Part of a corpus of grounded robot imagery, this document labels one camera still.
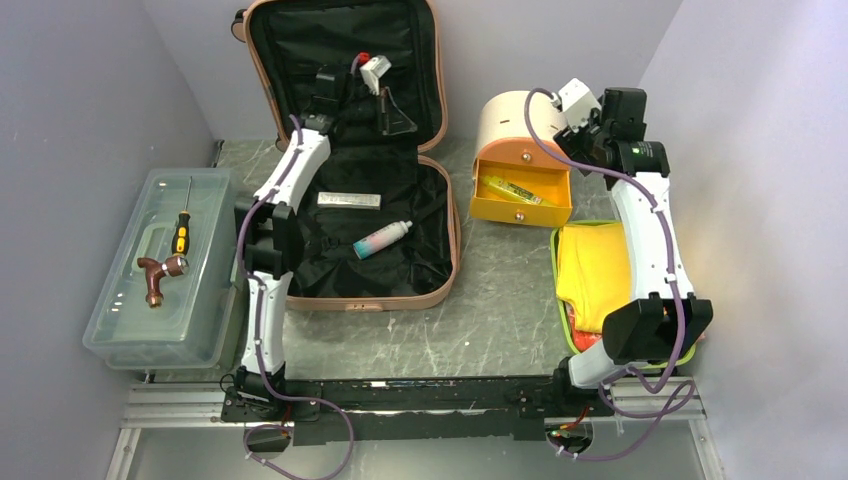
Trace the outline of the cream orange drawer cabinet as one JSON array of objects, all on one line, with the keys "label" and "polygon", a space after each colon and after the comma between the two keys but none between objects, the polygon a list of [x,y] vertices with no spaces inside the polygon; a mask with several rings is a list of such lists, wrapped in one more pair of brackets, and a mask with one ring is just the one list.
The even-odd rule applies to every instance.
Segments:
[{"label": "cream orange drawer cabinet", "polygon": [[[472,217],[523,226],[559,228],[572,213],[569,167],[546,153],[531,137],[525,123],[528,92],[508,91],[483,107],[472,167]],[[528,205],[502,199],[482,184],[498,176],[541,196],[553,206]]]}]

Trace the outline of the pink hard-shell suitcase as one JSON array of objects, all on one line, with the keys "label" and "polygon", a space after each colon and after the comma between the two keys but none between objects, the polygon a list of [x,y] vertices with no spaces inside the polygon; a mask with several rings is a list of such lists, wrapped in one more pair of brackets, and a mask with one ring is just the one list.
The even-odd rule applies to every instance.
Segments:
[{"label": "pink hard-shell suitcase", "polygon": [[[349,67],[362,52],[392,63],[382,77],[418,130],[335,136],[297,211],[306,255],[293,275],[293,310],[418,310],[449,293],[460,265],[460,227],[450,176],[428,151],[447,130],[436,15],[426,1],[257,1],[232,33],[244,41],[288,145],[290,111],[305,109],[318,71]],[[318,208],[319,192],[379,194],[380,210]],[[360,260],[353,244],[412,221],[394,244]]]}]

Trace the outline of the pastel cosmetic tube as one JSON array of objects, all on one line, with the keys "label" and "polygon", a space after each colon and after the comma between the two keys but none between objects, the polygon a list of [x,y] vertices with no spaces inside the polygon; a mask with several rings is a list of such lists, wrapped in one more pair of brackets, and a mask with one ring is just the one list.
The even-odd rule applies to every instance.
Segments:
[{"label": "pastel cosmetic tube", "polygon": [[354,253],[360,260],[364,260],[403,238],[412,226],[412,221],[390,223],[355,242]]}]

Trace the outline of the red white tie-dye cloth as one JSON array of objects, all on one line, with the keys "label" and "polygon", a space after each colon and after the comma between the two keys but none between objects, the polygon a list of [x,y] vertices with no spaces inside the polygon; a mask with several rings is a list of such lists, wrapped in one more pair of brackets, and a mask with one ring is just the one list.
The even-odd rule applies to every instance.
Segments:
[{"label": "red white tie-dye cloth", "polygon": [[568,332],[571,338],[573,350],[577,353],[584,352],[592,347],[597,341],[602,339],[602,335],[598,333],[585,332],[576,328],[575,315],[572,312],[567,314]]}]

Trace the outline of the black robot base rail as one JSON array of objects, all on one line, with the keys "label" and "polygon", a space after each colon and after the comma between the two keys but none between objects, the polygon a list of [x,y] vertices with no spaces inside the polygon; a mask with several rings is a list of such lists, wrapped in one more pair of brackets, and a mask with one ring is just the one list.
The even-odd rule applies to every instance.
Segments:
[{"label": "black robot base rail", "polygon": [[286,380],[290,400],[267,404],[224,391],[225,424],[275,423],[296,446],[328,442],[510,437],[541,441],[559,424],[612,416],[567,373],[484,377]]}]

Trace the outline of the green yellow small tube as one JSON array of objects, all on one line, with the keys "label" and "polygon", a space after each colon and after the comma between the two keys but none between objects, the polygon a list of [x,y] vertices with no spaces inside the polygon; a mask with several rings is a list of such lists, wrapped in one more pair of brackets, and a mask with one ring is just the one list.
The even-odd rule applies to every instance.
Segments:
[{"label": "green yellow small tube", "polygon": [[498,176],[484,176],[482,178],[482,184],[487,190],[505,200],[528,205],[553,206],[553,203],[548,202],[541,196]]}]

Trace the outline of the white cosmetic box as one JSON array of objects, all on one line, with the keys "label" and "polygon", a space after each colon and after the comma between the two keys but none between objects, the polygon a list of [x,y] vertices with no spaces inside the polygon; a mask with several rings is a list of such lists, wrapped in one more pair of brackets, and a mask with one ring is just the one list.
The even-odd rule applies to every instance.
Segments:
[{"label": "white cosmetic box", "polygon": [[318,208],[380,210],[381,196],[379,194],[322,191],[318,193],[316,205]]}]

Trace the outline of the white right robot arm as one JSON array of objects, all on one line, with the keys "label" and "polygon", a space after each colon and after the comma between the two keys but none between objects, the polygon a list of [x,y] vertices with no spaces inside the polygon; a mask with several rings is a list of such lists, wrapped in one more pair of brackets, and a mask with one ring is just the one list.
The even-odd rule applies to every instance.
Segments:
[{"label": "white right robot arm", "polygon": [[571,165],[599,173],[620,215],[630,266],[630,299],[608,314],[601,339],[568,362],[569,377],[551,388],[557,411],[574,415],[590,399],[589,387],[609,383],[628,369],[658,364],[673,370],[713,318],[679,253],[670,206],[670,164],[665,146],[646,139],[647,94],[608,88],[595,96],[579,79],[555,95],[563,130],[554,141]]}]

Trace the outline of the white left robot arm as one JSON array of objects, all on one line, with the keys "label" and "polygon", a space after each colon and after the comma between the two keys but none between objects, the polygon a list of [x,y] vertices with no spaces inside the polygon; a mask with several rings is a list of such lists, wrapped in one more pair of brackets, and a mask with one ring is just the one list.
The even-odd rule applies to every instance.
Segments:
[{"label": "white left robot arm", "polygon": [[305,109],[292,110],[288,145],[270,177],[236,209],[239,225],[236,262],[249,290],[245,351],[234,375],[234,389],[264,420],[279,417],[290,395],[284,384],[282,330],[287,291],[306,255],[297,211],[309,184],[330,158],[330,135],[352,93],[363,84],[379,100],[386,98],[382,77],[387,57],[356,58],[351,66],[321,68]]}]

